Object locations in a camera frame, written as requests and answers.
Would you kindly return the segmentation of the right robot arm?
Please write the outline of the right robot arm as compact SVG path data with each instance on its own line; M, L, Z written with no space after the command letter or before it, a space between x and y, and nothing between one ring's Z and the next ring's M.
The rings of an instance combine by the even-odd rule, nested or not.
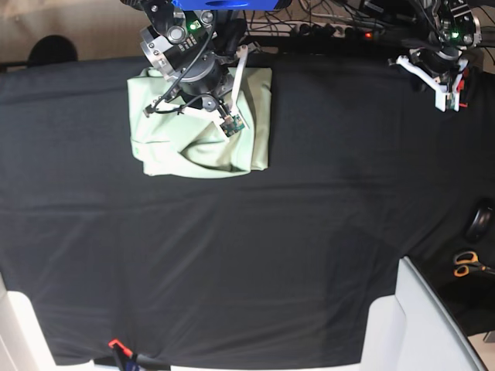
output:
M246 21L217 10L184 10L177 1L124 4L147 16L150 24L141 32L141 48L168 84L144 114L181 113L192 107L232 115L242 74L230 76L227 68L246 63L249 48L241 42Z

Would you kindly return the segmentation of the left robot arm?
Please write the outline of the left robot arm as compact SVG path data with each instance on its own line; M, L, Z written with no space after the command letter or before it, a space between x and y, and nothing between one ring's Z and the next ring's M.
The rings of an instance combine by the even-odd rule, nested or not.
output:
M415 21L403 33L392 32L392 40L407 53L389 59L417 78L447 91L463 77L463 54L469 49L493 48L494 26L482 26L467 1L410 1Z

